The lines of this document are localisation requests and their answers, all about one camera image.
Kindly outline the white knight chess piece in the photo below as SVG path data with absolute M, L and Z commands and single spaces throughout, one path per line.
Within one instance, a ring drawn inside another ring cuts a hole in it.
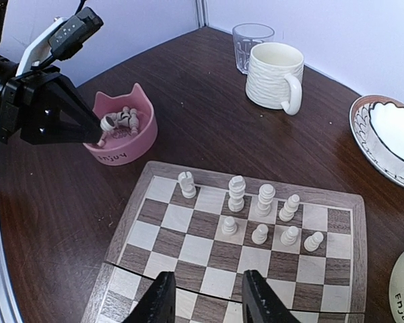
M 191 199 L 195 197 L 197 189 L 195 187 L 193 175 L 190 171 L 184 171 L 178 175 L 178 184 L 184 198 Z

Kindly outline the white queen chess piece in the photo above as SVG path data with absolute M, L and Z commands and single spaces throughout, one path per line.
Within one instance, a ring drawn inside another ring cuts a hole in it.
M 271 184 L 263 184 L 257 196 L 256 213 L 259 217 L 266 217 L 271 211 L 275 189 Z

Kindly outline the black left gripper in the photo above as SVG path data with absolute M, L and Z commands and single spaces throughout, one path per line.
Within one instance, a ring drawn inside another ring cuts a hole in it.
M 0 142 L 7 143 L 8 138 L 23 127 L 35 91 L 52 80 L 51 75 L 59 71 L 58 67 L 47 67 L 18 77 L 15 75 L 16 68 L 5 72 L 0 84 Z M 58 73 L 53 83 L 57 87 L 54 92 L 59 99 L 60 109 L 78 125 L 59 122 L 38 127 L 30 133 L 30 143 L 45 145 L 99 142 L 102 136 L 100 121 L 71 80 Z

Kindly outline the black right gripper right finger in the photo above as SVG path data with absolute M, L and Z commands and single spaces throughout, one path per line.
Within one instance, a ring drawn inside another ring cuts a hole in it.
M 257 270 L 242 278 L 243 322 L 299 322 Z

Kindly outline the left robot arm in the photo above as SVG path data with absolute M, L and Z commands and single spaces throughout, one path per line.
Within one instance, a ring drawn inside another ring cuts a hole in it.
M 0 1 L 0 42 L 7 2 Z M 14 133 L 32 145 L 97 143 L 100 120 L 71 80 L 53 65 L 70 59 L 104 22 L 83 3 L 60 17 L 14 63 L 0 55 L 0 142 Z

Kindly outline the white pawn chess piece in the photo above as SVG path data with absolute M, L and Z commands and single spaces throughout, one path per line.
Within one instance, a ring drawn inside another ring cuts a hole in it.
M 269 228 L 267 227 L 267 225 L 264 223 L 259 224 L 256 227 L 256 229 L 252 232 L 251 236 L 252 242 L 258 245 L 264 244 L 265 241 L 267 240 L 268 233 Z

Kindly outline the white king chess piece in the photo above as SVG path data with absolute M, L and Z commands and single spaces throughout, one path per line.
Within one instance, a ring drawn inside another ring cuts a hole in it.
M 245 179 L 242 176 L 234 176 L 228 183 L 229 199 L 228 208 L 232 212 L 239 212 L 244 208 L 244 194 L 246 188 Z

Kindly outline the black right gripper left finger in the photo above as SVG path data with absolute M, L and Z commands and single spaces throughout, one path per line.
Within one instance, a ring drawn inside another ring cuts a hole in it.
M 173 272 L 162 271 L 123 323 L 175 322 L 175 313 L 176 279 Z

